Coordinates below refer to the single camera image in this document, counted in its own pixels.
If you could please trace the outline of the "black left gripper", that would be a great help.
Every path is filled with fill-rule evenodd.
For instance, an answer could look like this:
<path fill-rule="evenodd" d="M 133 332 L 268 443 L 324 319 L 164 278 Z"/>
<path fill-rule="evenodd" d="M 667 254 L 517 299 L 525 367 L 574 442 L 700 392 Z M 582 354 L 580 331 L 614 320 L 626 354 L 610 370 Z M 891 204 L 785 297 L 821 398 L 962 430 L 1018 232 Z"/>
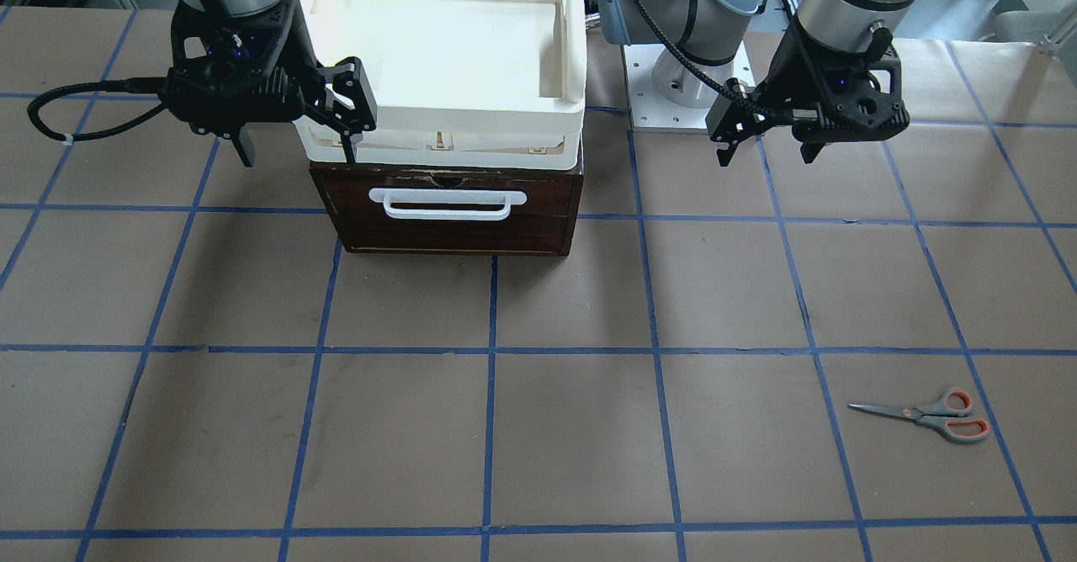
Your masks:
<path fill-rule="evenodd" d="M 885 141 L 910 125 L 901 95 L 901 62 L 889 28 L 870 28 L 867 50 L 830 50 L 801 28 L 786 30 L 770 70 L 757 87 L 759 106 L 796 111 L 789 120 L 807 166 L 827 144 Z M 723 84 L 705 117 L 721 167 L 756 134 L 753 87 L 739 78 Z"/>

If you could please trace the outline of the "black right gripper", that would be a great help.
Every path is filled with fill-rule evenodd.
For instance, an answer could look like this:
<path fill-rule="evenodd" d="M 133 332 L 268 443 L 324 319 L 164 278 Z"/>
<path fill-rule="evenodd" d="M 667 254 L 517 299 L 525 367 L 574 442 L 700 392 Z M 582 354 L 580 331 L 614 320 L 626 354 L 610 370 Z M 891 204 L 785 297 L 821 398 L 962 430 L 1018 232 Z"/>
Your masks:
<path fill-rule="evenodd" d="M 288 124 L 316 106 L 316 122 L 338 135 L 350 166 L 363 134 L 377 128 L 364 64 L 346 57 L 320 67 L 299 0 L 228 20 L 178 2 L 172 59 L 159 92 L 164 106 L 193 131 L 228 135 L 246 168 L 257 159 L 247 124 Z"/>

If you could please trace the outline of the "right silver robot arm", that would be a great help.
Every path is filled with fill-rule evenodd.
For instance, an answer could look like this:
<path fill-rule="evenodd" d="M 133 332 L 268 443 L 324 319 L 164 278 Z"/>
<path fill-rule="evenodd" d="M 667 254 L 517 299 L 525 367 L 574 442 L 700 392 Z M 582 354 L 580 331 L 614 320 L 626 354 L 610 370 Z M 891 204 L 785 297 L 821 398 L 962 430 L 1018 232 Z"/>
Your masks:
<path fill-rule="evenodd" d="M 338 134 L 345 160 L 355 163 L 377 117 L 361 60 L 316 56 L 300 0 L 178 0 L 159 98 L 194 134 L 230 141 L 246 167 L 249 124 L 312 120 Z"/>

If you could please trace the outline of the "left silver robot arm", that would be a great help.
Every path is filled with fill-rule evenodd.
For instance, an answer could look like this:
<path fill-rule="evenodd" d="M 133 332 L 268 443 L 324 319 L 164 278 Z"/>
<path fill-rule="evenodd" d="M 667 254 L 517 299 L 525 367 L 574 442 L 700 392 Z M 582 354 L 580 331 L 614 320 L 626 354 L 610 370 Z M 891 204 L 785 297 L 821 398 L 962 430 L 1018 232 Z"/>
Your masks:
<path fill-rule="evenodd" d="M 597 0 L 613 45 L 658 45 L 651 82 L 666 101 L 707 109 L 722 167 L 742 143 L 787 126 L 805 163 L 838 143 L 886 141 L 910 114 L 894 30 L 915 0 L 800 0 L 761 82 L 735 75 L 751 18 L 769 0 Z"/>

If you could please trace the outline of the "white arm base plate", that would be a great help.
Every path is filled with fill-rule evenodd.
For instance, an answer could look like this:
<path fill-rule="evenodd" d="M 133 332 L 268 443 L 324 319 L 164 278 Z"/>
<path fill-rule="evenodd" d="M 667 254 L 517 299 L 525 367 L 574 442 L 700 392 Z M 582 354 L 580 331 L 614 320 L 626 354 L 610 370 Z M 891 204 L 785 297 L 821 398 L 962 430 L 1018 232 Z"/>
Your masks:
<path fill-rule="evenodd" d="M 624 71 L 632 128 L 651 134 L 707 134 L 707 116 L 719 99 L 662 45 L 624 45 Z"/>

